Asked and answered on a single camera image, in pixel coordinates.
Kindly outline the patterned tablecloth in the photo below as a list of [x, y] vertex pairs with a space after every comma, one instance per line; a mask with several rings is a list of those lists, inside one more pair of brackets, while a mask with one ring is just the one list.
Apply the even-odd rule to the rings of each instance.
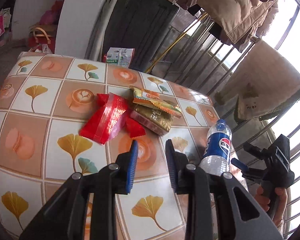
[[200, 160], [218, 114], [207, 96], [171, 81], [111, 64], [73, 57], [22, 53], [0, 89], [0, 222], [18, 239], [40, 208], [74, 172], [89, 175], [129, 150], [125, 130], [104, 145], [79, 135], [98, 94], [123, 98], [135, 86], [181, 108], [163, 137], [150, 130], [137, 138], [132, 191], [116, 198], [118, 239], [183, 239], [186, 195], [173, 193], [164, 146], [167, 140]]

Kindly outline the beige plush garment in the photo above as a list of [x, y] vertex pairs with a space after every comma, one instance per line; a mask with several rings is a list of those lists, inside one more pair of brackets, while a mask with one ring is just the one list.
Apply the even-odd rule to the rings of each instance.
[[300, 73], [277, 50], [258, 41], [233, 72], [225, 86], [215, 93], [224, 105], [236, 98], [237, 123], [278, 116], [300, 99]]

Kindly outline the yellow broom stick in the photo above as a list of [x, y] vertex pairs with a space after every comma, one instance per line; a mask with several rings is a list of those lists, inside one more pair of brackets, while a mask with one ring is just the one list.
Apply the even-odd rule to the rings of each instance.
[[192, 22], [176, 39], [174, 42], [172, 42], [165, 50], [164, 52], [157, 57], [153, 63], [146, 69], [145, 73], [149, 74], [153, 68], [155, 67], [155, 65], [187, 34], [187, 32], [197, 23], [197, 22], [201, 22], [204, 18], [207, 17], [207, 13], [203, 12], [201, 14], [201, 16], [196, 19], [194, 22]]

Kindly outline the clear pepsi plastic bottle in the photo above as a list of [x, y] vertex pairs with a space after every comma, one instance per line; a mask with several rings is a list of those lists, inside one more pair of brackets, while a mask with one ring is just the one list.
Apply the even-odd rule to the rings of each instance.
[[221, 176], [230, 171], [232, 132], [225, 120], [219, 119], [208, 131], [199, 167], [206, 173]]

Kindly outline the orange gold sachet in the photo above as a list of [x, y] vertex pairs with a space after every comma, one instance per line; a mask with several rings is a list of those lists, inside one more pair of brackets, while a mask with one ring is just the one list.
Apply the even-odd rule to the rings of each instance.
[[133, 103], [164, 111], [178, 119], [181, 118], [182, 112], [179, 105], [161, 99], [158, 93], [135, 86], [130, 86], [130, 90], [133, 92]]

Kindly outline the red gift bag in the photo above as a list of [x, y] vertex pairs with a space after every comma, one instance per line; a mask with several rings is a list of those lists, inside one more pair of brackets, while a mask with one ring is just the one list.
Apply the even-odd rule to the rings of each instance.
[[30, 48], [47, 45], [52, 54], [55, 53], [57, 25], [35, 24], [30, 28], [28, 46]]

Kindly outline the tan puffer jacket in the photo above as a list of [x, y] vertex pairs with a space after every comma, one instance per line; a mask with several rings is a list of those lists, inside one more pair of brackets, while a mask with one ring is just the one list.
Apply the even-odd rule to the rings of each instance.
[[214, 21], [210, 33], [239, 52], [254, 36], [267, 34], [279, 11], [278, 0], [177, 0], [184, 10], [203, 9]]

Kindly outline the green white milk carton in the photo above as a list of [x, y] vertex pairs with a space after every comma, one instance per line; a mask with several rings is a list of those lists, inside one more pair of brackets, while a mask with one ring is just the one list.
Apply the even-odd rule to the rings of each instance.
[[129, 68], [134, 56], [134, 48], [110, 47], [105, 55], [105, 63]]

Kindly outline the gold pink packet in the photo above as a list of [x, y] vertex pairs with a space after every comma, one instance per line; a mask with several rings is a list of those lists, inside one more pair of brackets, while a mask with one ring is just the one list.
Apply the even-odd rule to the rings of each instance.
[[173, 123], [169, 113], [142, 105], [136, 105], [130, 117], [160, 136], [166, 135]]

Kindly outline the red snack wrapper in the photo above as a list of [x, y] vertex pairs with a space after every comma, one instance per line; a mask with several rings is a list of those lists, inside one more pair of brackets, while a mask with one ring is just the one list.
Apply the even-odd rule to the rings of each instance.
[[97, 110], [81, 128], [79, 135], [104, 145], [115, 138], [125, 129], [130, 138], [137, 138], [146, 134], [142, 124], [130, 115], [133, 111], [132, 102], [119, 95], [97, 94]]

